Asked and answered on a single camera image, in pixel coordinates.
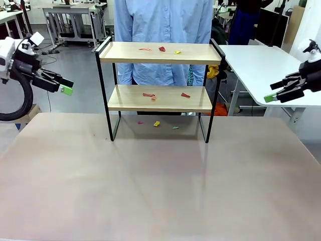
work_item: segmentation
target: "shirt placket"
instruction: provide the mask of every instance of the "shirt placket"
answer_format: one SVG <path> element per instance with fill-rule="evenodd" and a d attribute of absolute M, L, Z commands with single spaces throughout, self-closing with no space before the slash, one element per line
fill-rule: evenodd
<path fill-rule="evenodd" d="M 162 11 L 164 12 L 164 43 L 171 42 L 171 11 L 170 11 L 171 0 L 164 0 L 164 6 Z M 172 66 L 170 64 L 164 65 L 164 78 L 168 83 L 174 83 Z"/>

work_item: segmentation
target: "black pole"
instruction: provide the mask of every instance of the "black pole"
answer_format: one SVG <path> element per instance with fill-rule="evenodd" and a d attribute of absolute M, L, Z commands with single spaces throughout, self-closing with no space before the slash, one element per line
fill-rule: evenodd
<path fill-rule="evenodd" d="M 25 20 L 26 20 L 26 23 L 27 23 L 27 27 L 28 27 L 29 33 L 30 34 L 34 34 L 32 32 L 31 25 L 30 25 L 30 22 L 29 22 L 25 1 L 21 0 L 20 4 L 21 4 L 21 7 L 22 7 L 22 11 L 24 12 L 24 15 L 25 15 Z"/>
<path fill-rule="evenodd" d="M 273 47 L 273 42 L 274 42 L 274 39 L 275 39 L 275 35 L 276 35 L 277 29 L 279 27 L 283 11 L 285 9 L 285 2 L 286 2 L 286 0 L 283 0 L 282 5 L 280 7 L 280 12 L 279 12 L 279 15 L 277 17 L 276 25 L 275 25 L 275 28 L 274 28 L 274 32 L 273 32 L 272 39 L 271 39 L 271 42 L 269 44 L 269 47 Z"/>

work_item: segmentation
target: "black metal frame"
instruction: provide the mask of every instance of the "black metal frame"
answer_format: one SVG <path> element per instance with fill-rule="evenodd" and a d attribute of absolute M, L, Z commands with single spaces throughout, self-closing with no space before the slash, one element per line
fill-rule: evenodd
<path fill-rule="evenodd" d="M 109 115 L 109 108 L 108 108 L 108 101 L 107 101 L 107 96 L 106 96 L 106 90 L 105 90 L 105 83 L 104 83 L 104 77 L 103 77 L 103 73 L 102 73 L 102 68 L 101 68 L 101 62 L 100 62 L 100 57 L 99 55 L 101 54 L 101 52 L 105 49 L 105 46 L 108 45 L 110 42 L 112 42 L 112 38 L 108 37 L 95 51 L 95 55 L 96 55 L 96 62 L 97 62 L 97 67 L 98 67 L 98 73 L 99 73 L 99 80 L 100 80 L 100 86 L 101 86 L 101 92 L 102 92 L 102 97 L 104 100 L 104 105 L 105 105 L 105 112 L 106 112 L 106 118 L 107 118 L 107 123 L 108 123 L 108 130 L 109 130 L 109 135 L 110 135 L 110 140 L 113 142 L 115 140 L 116 134 L 117 134 L 117 130 L 118 130 L 118 126 L 119 126 L 119 122 L 121 119 L 121 112 L 118 111 L 118 119 L 116 122 L 116 126 L 114 128 L 114 130 L 112 130 L 111 127 L 111 121 L 110 121 L 110 115 Z M 221 71 L 224 71 L 224 69 L 226 68 L 227 64 L 226 64 L 226 60 L 225 60 L 225 54 L 222 51 L 222 49 L 218 46 L 218 44 L 215 42 L 214 39 L 210 40 L 210 44 L 215 48 L 215 50 L 218 52 L 218 54 L 220 55 L 220 57 L 222 58 L 220 66 L 219 66 L 219 71 L 221 73 Z M 114 82 L 115 85 L 117 85 L 117 72 L 116 72 L 116 65 L 115 63 L 112 63 L 112 69 L 113 69 L 113 75 L 114 75 Z M 205 87 L 206 85 L 206 81 L 207 81 L 207 72 L 208 72 L 208 65 L 206 66 L 205 69 L 205 75 L 204 75 L 204 83 L 203 86 Z M 208 143 L 210 140 L 210 135 L 211 135 L 211 130 L 212 130 L 212 123 L 213 123 L 213 118 L 214 118 L 214 113 L 215 113 L 215 108 L 216 108 L 216 103 L 217 103 L 217 98 L 219 95 L 219 89 L 220 89 L 220 85 L 221 85 L 221 74 L 218 74 L 217 78 L 217 84 L 216 84 L 216 89 L 215 89 L 215 94 L 214 94 L 214 99 L 213 99 L 213 103 L 212 103 L 212 111 L 211 111 L 211 117 L 210 117 L 210 123 L 209 123 L 209 127 L 207 132 L 205 131 L 204 128 L 204 124 L 201 118 L 201 113 L 199 113 L 199 122 L 201 125 L 201 129 L 202 129 L 202 133 L 203 133 L 203 137 L 205 140 L 205 143 Z"/>

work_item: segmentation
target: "blue shirt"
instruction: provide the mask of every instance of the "blue shirt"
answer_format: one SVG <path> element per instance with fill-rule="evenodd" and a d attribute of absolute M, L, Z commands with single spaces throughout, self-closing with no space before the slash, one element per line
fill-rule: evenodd
<path fill-rule="evenodd" d="M 116 0 L 115 40 L 202 43 L 211 37 L 213 0 Z M 118 64 L 120 84 L 186 86 L 189 65 Z M 193 85 L 203 85 L 205 66 L 191 65 Z"/>

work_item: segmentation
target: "blue object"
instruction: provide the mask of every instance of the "blue object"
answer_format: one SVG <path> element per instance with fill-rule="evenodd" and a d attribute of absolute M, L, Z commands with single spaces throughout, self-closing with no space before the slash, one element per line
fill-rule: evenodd
<path fill-rule="evenodd" d="M 114 4 L 116 41 L 209 43 L 212 0 L 116 0 Z M 140 85 L 187 86 L 189 67 L 177 64 L 118 64 L 119 83 L 131 84 L 133 77 Z M 193 85 L 202 86 L 205 66 L 191 65 L 191 68 Z"/>
<path fill-rule="evenodd" d="M 248 45 L 254 37 L 254 25 L 258 19 L 259 13 L 245 14 L 238 10 L 231 28 L 229 45 Z"/>

